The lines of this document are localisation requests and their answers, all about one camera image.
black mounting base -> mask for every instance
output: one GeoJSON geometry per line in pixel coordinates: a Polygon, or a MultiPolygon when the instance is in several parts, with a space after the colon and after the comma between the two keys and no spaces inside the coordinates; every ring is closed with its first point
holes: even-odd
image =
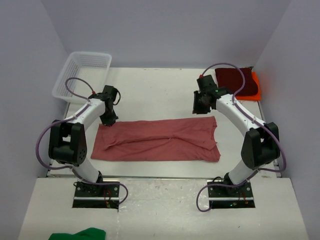
{"type": "MultiPolygon", "coordinates": [[[[222,182],[208,181],[207,184],[222,182]]],[[[209,204],[212,209],[243,209],[255,208],[254,196],[250,182],[238,188],[221,186],[208,187],[209,204]]]]}
{"type": "Polygon", "coordinates": [[[75,182],[75,193],[73,198],[73,208],[91,208],[91,209],[119,209],[119,185],[98,186],[75,182]]]}

pink fabric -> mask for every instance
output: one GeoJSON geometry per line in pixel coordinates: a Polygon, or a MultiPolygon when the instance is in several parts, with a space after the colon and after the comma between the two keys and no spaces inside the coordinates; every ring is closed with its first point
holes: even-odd
{"type": "Polygon", "coordinates": [[[212,117],[100,124],[91,158],[107,161],[217,162],[220,153],[212,117]]]}

white tabletop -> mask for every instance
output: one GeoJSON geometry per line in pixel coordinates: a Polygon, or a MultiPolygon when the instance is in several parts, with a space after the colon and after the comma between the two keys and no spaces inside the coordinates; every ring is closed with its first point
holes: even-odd
{"type": "MultiPolygon", "coordinates": [[[[86,228],[108,240],[308,240],[290,179],[254,177],[255,208],[199,212],[204,179],[121,180],[129,197],[115,209],[72,208],[75,178],[38,178],[19,240],[47,240],[52,233],[86,228]]],[[[208,191],[200,207],[208,207],[208,191]]]]}
{"type": "MultiPolygon", "coordinates": [[[[180,68],[110,68],[106,85],[112,85],[121,92],[121,101],[114,107],[119,117],[118,121],[182,119],[194,117],[215,116],[217,128],[214,138],[217,142],[221,157],[219,162],[206,161],[102,161],[90,159],[93,166],[104,176],[122,177],[155,177],[155,178],[213,178],[223,177],[240,161],[244,137],[238,129],[221,113],[216,110],[205,115],[194,115],[194,91],[198,89],[196,79],[203,69],[180,68]]],[[[99,72],[92,71],[83,77],[91,82],[99,72]]],[[[215,79],[214,70],[208,71],[215,79]]],[[[85,85],[76,87],[80,94],[88,94],[85,85]]],[[[261,118],[257,102],[243,101],[243,106],[251,113],[261,118]]],[[[70,104],[67,116],[75,113],[81,105],[70,104]]],[[[100,119],[98,118],[86,131],[90,157],[100,119]]],[[[51,171],[51,175],[72,175],[67,169],[51,171]]],[[[274,173],[262,171],[260,177],[276,177],[274,173]]]]}

white plastic basket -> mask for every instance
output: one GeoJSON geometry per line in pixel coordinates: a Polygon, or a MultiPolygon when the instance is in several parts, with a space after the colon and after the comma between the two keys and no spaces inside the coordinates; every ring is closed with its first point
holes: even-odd
{"type": "MultiPolygon", "coordinates": [[[[54,85],[52,95],[69,103],[84,103],[84,99],[67,91],[66,80],[70,77],[83,79],[97,93],[101,92],[106,84],[111,59],[111,55],[100,52],[75,51],[71,53],[54,85]]],[[[90,88],[78,80],[70,80],[68,87],[82,96],[89,97],[92,94],[90,88]]]]}

green cloth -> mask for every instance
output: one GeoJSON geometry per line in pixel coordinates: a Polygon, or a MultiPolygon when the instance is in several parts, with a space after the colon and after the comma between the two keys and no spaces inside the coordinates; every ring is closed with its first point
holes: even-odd
{"type": "Polygon", "coordinates": [[[76,234],[53,233],[49,240],[105,240],[106,232],[94,227],[80,231],[76,234]]]}

